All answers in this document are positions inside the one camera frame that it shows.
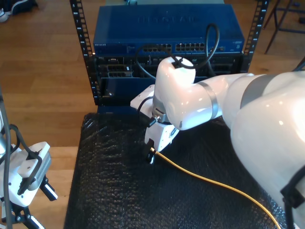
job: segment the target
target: metal stand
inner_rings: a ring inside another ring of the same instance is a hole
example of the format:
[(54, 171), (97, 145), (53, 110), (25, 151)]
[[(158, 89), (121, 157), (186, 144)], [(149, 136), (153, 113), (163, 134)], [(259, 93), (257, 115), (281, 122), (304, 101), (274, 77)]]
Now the metal stand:
[(81, 0), (70, 0), (74, 23), (81, 45), (82, 56), (87, 69), (87, 74), (94, 98), (95, 105), (99, 105), (101, 100), (100, 86), (97, 79), (97, 72), (94, 65), (94, 54), (89, 39), (87, 24)]
[[(268, 47), (267, 47), (267, 49), (266, 49), (266, 51), (265, 51), (265, 54), (267, 54), (267, 52), (269, 51), (270, 46), (272, 45), (272, 42), (273, 42), (273, 40), (275, 39), (275, 36), (276, 36), (276, 34), (277, 34), (278, 31), (295, 32), (295, 33), (305, 33), (305, 31), (302, 31), (302, 30), (290, 30), (290, 29), (282, 29), (282, 28), (281, 28), (281, 25), (282, 25), (282, 23), (283, 23), (283, 21), (284, 21), (284, 19), (285, 19), (285, 16), (286, 16), (287, 12), (305, 13), (305, 10), (294, 10), (294, 9), (290, 9), (291, 5), (293, 4), (293, 0), (289, 0), (289, 2), (288, 2), (288, 4), (287, 4), (286, 8), (278, 8), (278, 5), (279, 5), (280, 1), (281, 1), (281, 0), (277, 0), (277, 2), (275, 3), (275, 6), (273, 7), (273, 9), (272, 9), (272, 11), (271, 11), (271, 13), (270, 13), (270, 15), (269, 15), (267, 21), (266, 21), (266, 24), (265, 24), (265, 26), (264, 26), (264, 28), (263, 28), (263, 29), (266, 28), (267, 24), (269, 23), (269, 21), (270, 21), (272, 15), (273, 15), (273, 16), (274, 16), (274, 23), (275, 23), (275, 31), (274, 31), (274, 33), (273, 33), (273, 35), (272, 35), (272, 38), (271, 38), (271, 40), (270, 40), (270, 42), (269, 42), (269, 44), (268, 44)], [(276, 15), (276, 11), (277, 11), (277, 10), (284, 11), (284, 13), (283, 13), (283, 15), (282, 15), (282, 17), (281, 17), (281, 19), (280, 19), (279, 22), (277, 22), (277, 15)]]
[(294, 72), (300, 71), (302, 70), (302, 68), (305, 67), (305, 57), (303, 58), (303, 60), (301, 60), (301, 62), (297, 65), (297, 67), (294, 69)]
[(257, 45), (259, 35), (262, 30), (262, 25), (265, 19), (265, 15), (268, 9), (269, 0), (258, 0), (255, 9), (254, 17), (251, 24), (246, 47), (244, 49), (244, 61), (241, 67), (241, 73), (247, 73), (250, 67), (250, 63)]
[[(96, 57), (92, 52), (92, 47), (87, 30), (87, 24), (82, 7), (81, 0), (70, 0), (71, 10), (74, 18), (74, 23), (78, 38), (80, 41), (81, 51), (83, 54), (84, 62), (87, 69), (87, 74), (92, 89), (94, 102), (96, 105), (102, 104), (102, 96), (100, 92), (100, 79), (95, 68)], [(256, 44), (260, 35), (262, 24), (266, 15), (266, 11), (269, 5), (269, 0), (257, 0), (257, 6), (255, 9), (251, 29), (248, 35), (248, 40), (244, 50), (243, 63), (240, 65), (241, 73), (246, 73), (249, 70), (250, 63), (256, 48)]]

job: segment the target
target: black table surface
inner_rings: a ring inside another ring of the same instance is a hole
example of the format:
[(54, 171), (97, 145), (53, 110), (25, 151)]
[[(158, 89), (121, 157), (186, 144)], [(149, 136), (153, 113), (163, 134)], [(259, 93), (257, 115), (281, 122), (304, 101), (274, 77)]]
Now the black table surface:
[[(240, 194), (194, 178), (159, 157), (153, 165), (146, 163), (144, 135), (136, 115), (85, 116), (65, 229), (276, 228)], [(241, 164), (221, 119), (181, 131), (162, 153), (249, 194), (286, 228), (282, 209)]]

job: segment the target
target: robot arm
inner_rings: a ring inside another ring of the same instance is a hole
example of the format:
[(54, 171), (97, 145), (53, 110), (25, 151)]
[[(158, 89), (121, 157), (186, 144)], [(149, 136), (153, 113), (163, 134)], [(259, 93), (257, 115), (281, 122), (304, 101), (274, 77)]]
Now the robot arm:
[[(222, 115), (239, 159), (284, 208), (281, 191), (305, 165), (305, 72), (222, 75), (193, 83), (195, 71), (173, 62), (166, 58), (160, 63), (151, 87), (153, 101), (144, 104), (144, 114), (158, 119), (147, 128), (145, 142), (161, 151), (178, 134), (169, 130), (190, 129)], [(138, 108), (139, 102), (135, 99), (131, 106)], [(305, 178), (296, 190), (304, 199)], [(305, 228), (305, 203), (293, 213), (296, 224)]]

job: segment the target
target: black clamp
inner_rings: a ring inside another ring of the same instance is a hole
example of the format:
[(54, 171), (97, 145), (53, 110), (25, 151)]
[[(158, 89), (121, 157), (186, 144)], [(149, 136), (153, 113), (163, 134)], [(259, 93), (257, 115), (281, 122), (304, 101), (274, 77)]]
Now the black clamp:
[(55, 193), (55, 189), (49, 184), (49, 179), (45, 175), (40, 184), (40, 189), (50, 201), (57, 200), (58, 196)]
[(283, 202), (285, 204), (286, 222), (288, 229), (294, 229), (294, 220), (292, 208), (297, 208), (305, 202), (305, 197), (295, 188), (300, 180), (305, 176), (305, 166), (297, 171), (291, 178), (288, 184), (281, 190), (284, 196)]
[(143, 154), (145, 156), (146, 161), (149, 164), (153, 164), (154, 163), (154, 155), (155, 155), (155, 149), (153, 147), (154, 141), (149, 139), (148, 143), (146, 144), (144, 150), (143, 150)]
[(31, 215), (29, 207), (22, 207), (10, 201), (11, 211), (14, 212), (13, 215), (12, 212), (10, 213), (5, 212), (3, 197), (1, 198), (1, 201), (2, 201), (1, 220), (3, 223), (6, 223), (6, 215), (11, 214), (12, 224), (23, 223), (28, 229), (43, 228), (42, 225), (35, 219), (35, 217)]

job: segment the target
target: black bracket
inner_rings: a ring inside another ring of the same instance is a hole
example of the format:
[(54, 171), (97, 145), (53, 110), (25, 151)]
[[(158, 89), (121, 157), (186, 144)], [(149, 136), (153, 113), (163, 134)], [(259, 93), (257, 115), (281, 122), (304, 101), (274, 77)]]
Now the black bracket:
[(78, 39), (81, 45), (82, 56), (84, 58), (84, 62), (87, 69), (94, 102), (95, 105), (99, 105), (99, 101), (101, 100), (101, 93), (94, 64), (95, 55), (93, 53), (90, 43), (82, 2), (81, 0), (70, 0), (70, 5)]
[(149, 163), (149, 164), (153, 164), (154, 162), (154, 154), (155, 154), (155, 150), (153, 148), (153, 144), (154, 144), (154, 141), (149, 139), (148, 140), (148, 143), (145, 145), (144, 149), (143, 149), (143, 154), (144, 154), (144, 157), (146, 159), (146, 161)]
[(255, 8), (254, 17), (252, 20), (250, 32), (248, 35), (247, 43), (244, 49), (244, 60), (241, 67), (241, 73), (247, 73), (250, 63), (261, 33), (263, 22), (268, 9), (269, 0), (258, 0)]
[(49, 184), (49, 179), (46, 177), (46, 175), (44, 175), (44, 178), (40, 184), (40, 189), (50, 201), (57, 200), (58, 196), (55, 193), (55, 189)]
[(295, 188), (300, 180), (305, 176), (305, 166), (297, 171), (291, 178), (288, 184), (281, 190), (284, 196), (283, 201), (285, 204), (286, 222), (288, 229), (294, 229), (294, 220), (292, 214), (292, 208), (297, 208), (305, 202), (305, 198)]
[[(5, 211), (4, 198), (1, 198), (1, 201), (2, 201), (2, 215), (3, 215), (3, 211)], [(15, 215), (13, 215), (12, 212), (9, 213), (9, 214), (11, 214), (12, 224), (23, 223), (28, 229), (44, 228), (35, 219), (35, 217), (31, 215), (29, 207), (21, 207), (12, 202), (10, 202), (10, 205), (11, 205), (11, 211), (13, 211), (15, 214)], [(8, 214), (8, 213), (5, 212), (5, 216), (3, 218), (1, 218), (3, 223), (6, 222), (6, 214)]]

